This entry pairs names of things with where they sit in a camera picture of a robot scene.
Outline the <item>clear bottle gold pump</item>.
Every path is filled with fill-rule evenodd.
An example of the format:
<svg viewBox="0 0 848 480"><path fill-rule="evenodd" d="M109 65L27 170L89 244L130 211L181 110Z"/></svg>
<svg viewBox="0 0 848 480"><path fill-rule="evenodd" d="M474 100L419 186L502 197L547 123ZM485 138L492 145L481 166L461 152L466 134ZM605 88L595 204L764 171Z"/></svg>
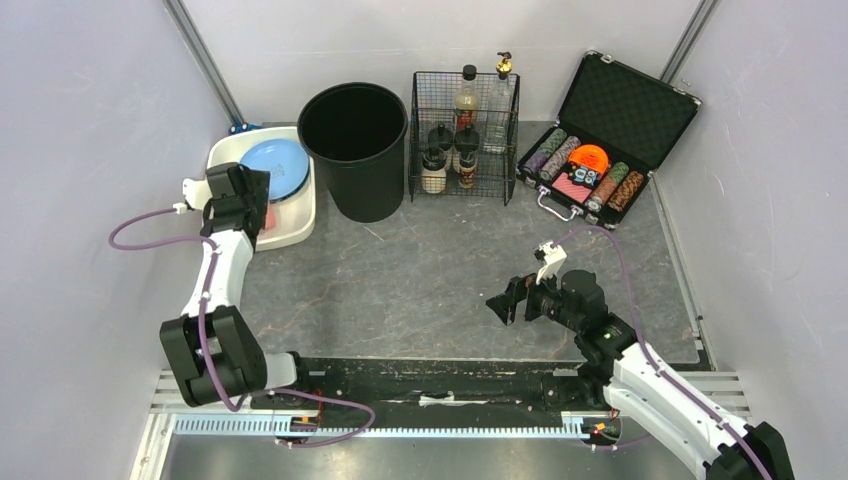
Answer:
<svg viewBox="0 0 848 480"><path fill-rule="evenodd" d="M486 131L483 150L486 153L502 154L507 146L507 127L511 114L512 89L509 75L512 72L512 54L498 52L501 57L496 65L496 77L489 90L486 108Z"/></svg>

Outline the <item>small dark spice jar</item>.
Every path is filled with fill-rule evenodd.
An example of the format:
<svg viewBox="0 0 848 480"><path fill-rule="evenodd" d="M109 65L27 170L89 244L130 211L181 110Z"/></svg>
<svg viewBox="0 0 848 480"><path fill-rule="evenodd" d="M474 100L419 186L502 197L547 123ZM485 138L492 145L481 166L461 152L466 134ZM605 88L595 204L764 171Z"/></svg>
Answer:
<svg viewBox="0 0 848 480"><path fill-rule="evenodd" d="M476 154L473 151L465 151L459 154L459 185L463 189L471 189L475 184L475 175L477 169Z"/></svg>

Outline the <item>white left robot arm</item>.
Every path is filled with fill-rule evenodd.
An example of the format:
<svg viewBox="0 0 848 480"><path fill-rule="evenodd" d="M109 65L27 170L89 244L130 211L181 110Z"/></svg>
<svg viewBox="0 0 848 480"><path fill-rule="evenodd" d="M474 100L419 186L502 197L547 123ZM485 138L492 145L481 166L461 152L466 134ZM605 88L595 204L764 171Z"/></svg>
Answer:
<svg viewBox="0 0 848 480"><path fill-rule="evenodd" d="M247 267L264 228L270 175L238 162L209 168L211 194L202 208L203 260L182 313L159 338L183 401L190 407L289 388L299 380L298 356L268 356L239 309Z"/></svg>

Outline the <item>blue plate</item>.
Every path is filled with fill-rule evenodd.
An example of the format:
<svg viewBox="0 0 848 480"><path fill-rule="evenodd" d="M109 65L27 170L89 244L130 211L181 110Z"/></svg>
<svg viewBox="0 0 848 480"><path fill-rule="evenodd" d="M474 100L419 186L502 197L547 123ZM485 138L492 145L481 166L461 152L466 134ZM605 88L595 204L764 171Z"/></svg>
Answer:
<svg viewBox="0 0 848 480"><path fill-rule="evenodd" d="M270 203L283 201L298 193L310 174L306 151L299 143L288 139L260 142L241 157L240 164L270 174Z"/></svg>

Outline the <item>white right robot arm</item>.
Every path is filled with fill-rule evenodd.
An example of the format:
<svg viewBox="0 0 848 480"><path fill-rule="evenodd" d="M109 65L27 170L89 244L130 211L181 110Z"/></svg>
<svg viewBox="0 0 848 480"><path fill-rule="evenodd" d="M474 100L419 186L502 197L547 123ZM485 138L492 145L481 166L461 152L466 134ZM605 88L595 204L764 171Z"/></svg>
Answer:
<svg viewBox="0 0 848 480"><path fill-rule="evenodd" d="M578 370L588 400L635 420L697 479L791 479L783 436L756 426L692 386L636 329L612 313L596 276L571 270L562 277L513 277L486 301L506 325L546 317L575 334L585 359Z"/></svg>

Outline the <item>spice jar black lid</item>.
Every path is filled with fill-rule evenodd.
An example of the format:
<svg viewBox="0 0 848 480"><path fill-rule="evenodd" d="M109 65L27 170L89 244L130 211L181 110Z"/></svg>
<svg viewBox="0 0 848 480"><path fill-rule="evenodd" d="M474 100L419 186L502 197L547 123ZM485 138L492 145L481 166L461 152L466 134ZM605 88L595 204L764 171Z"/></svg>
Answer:
<svg viewBox="0 0 848 480"><path fill-rule="evenodd" d="M446 156L444 151L431 147L422 155L421 185L429 194L440 194L446 188Z"/></svg>
<svg viewBox="0 0 848 480"><path fill-rule="evenodd" d="M474 154L480 145L480 135L473 124L458 130L454 136L454 149L458 155Z"/></svg>
<svg viewBox="0 0 848 480"><path fill-rule="evenodd" d="M438 147L445 154L449 153L454 146L454 131L445 123L438 123L431 128L427 134L427 147L429 150Z"/></svg>

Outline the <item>sauce bottle red label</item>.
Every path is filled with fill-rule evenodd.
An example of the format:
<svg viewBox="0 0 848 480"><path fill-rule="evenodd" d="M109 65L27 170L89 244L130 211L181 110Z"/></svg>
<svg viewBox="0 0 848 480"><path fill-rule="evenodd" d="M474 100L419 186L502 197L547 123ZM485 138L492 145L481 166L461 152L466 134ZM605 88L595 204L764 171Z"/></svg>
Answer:
<svg viewBox="0 0 848 480"><path fill-rule="evenodd" d="M467 64L463 67L462 78L454 94L455 131L460 132L474 124L479 110L480 97L476 86L477 68Z"/></svg>

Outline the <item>pink handled cream mug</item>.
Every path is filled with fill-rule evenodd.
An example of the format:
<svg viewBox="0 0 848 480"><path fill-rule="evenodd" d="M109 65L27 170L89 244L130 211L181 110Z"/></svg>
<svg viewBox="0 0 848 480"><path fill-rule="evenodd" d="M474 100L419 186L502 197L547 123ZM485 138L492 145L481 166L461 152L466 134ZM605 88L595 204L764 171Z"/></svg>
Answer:
<svg viewBox="0 0 848 480"><path fill-rule="evenodd" d="M263 227L264 231L273 230L276 226L276 214L274 208L271 204L267 205L266 216L265 216L265 224Z"/></svg>

